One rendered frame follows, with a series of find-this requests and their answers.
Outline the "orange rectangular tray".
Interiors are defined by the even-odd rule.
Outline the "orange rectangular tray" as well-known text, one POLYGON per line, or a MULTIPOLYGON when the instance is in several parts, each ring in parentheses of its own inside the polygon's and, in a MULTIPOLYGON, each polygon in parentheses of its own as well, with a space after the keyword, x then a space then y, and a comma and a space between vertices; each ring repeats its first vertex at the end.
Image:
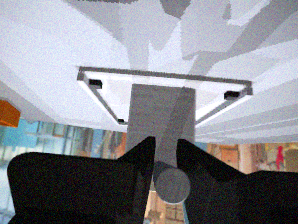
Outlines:
POLYGON ((20 121, 20 111, 12 106, 8 101, 0 100, 0 125, 18 127, 20 121))

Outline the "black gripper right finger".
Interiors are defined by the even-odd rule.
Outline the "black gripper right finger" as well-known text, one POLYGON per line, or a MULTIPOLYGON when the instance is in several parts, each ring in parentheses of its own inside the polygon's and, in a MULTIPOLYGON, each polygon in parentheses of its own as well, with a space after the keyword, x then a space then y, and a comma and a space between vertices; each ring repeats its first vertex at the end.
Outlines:
POLYGON ((264 224, 274 207, 298 207, 298 173, 245 174, 185 139, 178 139, 177 168, 190 182, 183 200, 189 224, 264 224))

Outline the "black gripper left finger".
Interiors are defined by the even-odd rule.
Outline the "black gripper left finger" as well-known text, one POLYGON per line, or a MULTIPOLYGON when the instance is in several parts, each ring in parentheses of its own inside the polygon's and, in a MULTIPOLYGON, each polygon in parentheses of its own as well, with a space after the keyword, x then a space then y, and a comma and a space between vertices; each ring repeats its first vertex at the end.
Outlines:
POLYGON ((148 136, 116 160, 27 152, 7 167, 15 214, 23 206, 109 215, 143 224, 156 140, 148 136))

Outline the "grey cylinder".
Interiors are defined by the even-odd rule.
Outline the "grey cylinder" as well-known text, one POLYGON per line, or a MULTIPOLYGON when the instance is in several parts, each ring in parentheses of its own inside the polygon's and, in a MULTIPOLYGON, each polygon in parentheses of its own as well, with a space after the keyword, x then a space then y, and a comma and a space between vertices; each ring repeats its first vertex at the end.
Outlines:
POLYGON ((178 204, 189 195, 189 177, 182 169, 156 161, 152 178, 158 197, 168 204, 178 204))

